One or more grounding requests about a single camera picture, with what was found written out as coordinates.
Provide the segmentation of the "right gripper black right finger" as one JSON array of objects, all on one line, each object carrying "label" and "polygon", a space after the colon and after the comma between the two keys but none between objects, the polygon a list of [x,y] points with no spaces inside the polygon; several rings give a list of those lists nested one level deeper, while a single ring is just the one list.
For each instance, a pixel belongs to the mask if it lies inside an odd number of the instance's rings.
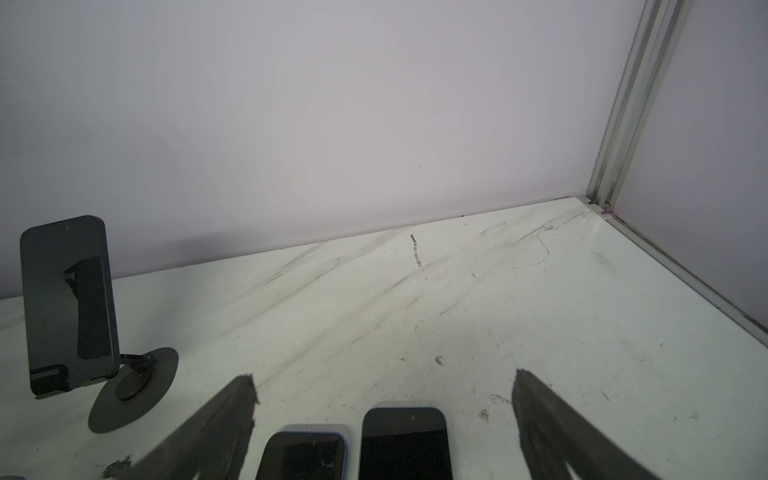
[{"label": "right gripper black right finger", "polygon": [[532,372],[519,369],[511,402],[533,479],[655,479]]}]

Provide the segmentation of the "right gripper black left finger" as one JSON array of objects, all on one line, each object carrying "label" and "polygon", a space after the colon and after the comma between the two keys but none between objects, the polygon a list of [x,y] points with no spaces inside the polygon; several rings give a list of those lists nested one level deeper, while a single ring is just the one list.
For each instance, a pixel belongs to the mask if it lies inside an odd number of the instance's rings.
[{"label": "right gripper black left finger", "polygon": [[238,479],[255,426],[253,377],[235,377],[122,479]]}]

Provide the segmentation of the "black phone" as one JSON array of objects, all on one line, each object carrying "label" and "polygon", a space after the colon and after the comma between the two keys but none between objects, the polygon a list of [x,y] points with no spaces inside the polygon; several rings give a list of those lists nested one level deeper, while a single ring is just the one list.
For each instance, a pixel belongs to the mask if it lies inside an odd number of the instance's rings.
[{"label": "black phone", "polygon": [[451,480],[444,414],[434,407],[369,410],[362,423],[358,477]]},{"label": "black phone", "polygon": [[255,479],[345,479],[349,440],[340,424],[288,425],[266,442]]},{"label": "black phone", "polygon": [[83,215],[31,227],[19,247],[33,394],[114,377],[120,350],[104,221]]}]

